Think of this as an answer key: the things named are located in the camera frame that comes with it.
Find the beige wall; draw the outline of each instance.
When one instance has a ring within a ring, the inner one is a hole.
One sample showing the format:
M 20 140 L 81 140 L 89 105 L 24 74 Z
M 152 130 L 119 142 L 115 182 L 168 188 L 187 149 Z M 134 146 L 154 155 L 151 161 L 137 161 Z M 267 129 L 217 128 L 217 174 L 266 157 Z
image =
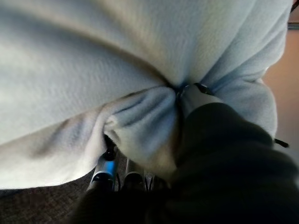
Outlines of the beige wall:
M 299 31 L 288 31 L 285 53 L 264 81 L 277 102 L 277 138 L 299 151 Z
M 291 13 L 290 22 L 299 22 L 299 6 Z

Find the fleece blanket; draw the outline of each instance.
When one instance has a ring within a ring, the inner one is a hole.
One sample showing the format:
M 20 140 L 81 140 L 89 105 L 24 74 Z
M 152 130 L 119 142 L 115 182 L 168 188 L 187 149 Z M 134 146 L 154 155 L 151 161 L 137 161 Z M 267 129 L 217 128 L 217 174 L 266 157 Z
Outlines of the fleece blanket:
M 105 151 L 167 178 L 176 91 L 201 82 L 272 136 L 261 77 L 292 0 L 0 0 L 0 188 L 78 179 Z

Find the gray carpet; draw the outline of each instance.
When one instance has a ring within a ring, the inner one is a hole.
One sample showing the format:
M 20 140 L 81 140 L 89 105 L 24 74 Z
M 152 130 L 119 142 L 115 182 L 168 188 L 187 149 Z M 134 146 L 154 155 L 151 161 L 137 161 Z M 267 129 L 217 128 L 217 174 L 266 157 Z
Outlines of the gray carpet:
M 123 182 L 126 158 L 121 156 L 118 173 Z M 84 195 L 93 171 L 60 186 L 0 190 L 0 223 L 65 223 Z

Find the dark gray sleeve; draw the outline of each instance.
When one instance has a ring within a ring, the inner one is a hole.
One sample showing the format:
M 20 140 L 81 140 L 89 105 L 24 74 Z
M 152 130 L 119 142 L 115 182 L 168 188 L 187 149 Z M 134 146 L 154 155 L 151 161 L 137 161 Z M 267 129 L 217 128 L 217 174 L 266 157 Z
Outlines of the dark gray sleeve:
M 297 168 L 271 137 L 222 103 L 185 121 L 171 197 L 147 223 L 298 223 Z

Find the light blue fleece fabric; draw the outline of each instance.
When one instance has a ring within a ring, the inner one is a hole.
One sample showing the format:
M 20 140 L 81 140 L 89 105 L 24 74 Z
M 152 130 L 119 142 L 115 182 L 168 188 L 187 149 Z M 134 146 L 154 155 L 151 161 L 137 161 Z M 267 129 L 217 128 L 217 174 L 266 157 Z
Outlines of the light blue fleece fabric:
M 103 133 L 168 177 L 175 92 L 202 82 L 272 136 L 291 0 L 0 0 L 0 188 L 89 172 Z

